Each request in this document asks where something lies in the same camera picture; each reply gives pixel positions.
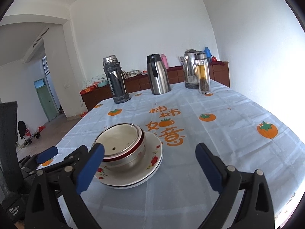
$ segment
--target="blue gripper pad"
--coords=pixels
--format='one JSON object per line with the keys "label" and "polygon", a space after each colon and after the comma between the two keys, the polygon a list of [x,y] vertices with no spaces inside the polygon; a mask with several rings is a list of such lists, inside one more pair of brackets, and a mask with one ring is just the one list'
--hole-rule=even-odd
{"label": "blue gripper pad", "polygon": [[56,146],[52,146],[45,151],[39,153],[36,157],[36,162],[38,164],[43,164],[44,162],[50,160],[52,157],[58,154],[58,149]]}
{"label": "blue gripper pad", "polygon": [[86,191],[98,167],[104,159],[105,149],[102,144],[96,143],[88,153],[89,159],[76,177],[76,192]]}
{"label": "blue gripper pad", "polygon": [[207,147],[199,143],[195,149],[195,155],[200,167],[202,168],[206,178],[208,179],[212,189],[219,194],[222,192],[222,175],[217,169],[216,165],[212,162],[210,157],[214,157],[211,152],[206,152]]}

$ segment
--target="door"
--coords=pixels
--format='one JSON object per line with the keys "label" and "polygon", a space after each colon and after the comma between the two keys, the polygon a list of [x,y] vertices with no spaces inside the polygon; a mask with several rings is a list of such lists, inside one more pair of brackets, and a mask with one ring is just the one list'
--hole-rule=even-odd
{"label": "door", "polygon": [[40,86],[36,89],[41,106],[45,111],[45,115],[47,116],[48,120],[51,121],[54,119],[58,113],[52,101],[50,92],[46,85]]}

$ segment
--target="metal bowl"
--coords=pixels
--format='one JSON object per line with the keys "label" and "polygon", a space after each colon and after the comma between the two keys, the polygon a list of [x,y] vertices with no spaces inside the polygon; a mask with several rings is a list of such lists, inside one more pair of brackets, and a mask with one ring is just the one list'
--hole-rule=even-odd
{"label": "metal bowl", "polygon": [[145,154],[144,131],[131,123],[116,124],[104,130],[94,141],[105,148],[101,166],[113,171],[128,171],[139,163]]}

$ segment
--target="stacked plates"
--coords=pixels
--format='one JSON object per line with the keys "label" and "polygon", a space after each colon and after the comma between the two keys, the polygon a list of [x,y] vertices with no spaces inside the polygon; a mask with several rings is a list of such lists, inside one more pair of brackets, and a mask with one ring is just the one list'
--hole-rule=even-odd
{"label": "stacked plates", "polygon": [[136,187],[149,178],[158,170],[163,158],[163,150],[160,139],[153,133],[145,132],[146,151],[143,159],[131,170],[116,172],[100,167],[96,172],[96,178],[106,186],[115,189],[127,189]]}

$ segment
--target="concrete floor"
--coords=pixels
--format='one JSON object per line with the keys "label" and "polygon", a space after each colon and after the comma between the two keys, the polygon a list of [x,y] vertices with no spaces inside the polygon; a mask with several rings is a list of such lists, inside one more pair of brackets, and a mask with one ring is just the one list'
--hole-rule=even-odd
{"label": "concrete floor", "polygon": [[33,138],[32,143],[17,152],[18,160],[30,155],[40,153],[51,146],[56,146],[59,141],[74,127],[81,118],[68,121],[65,114],[57,116],[45,124],[39,139]]}

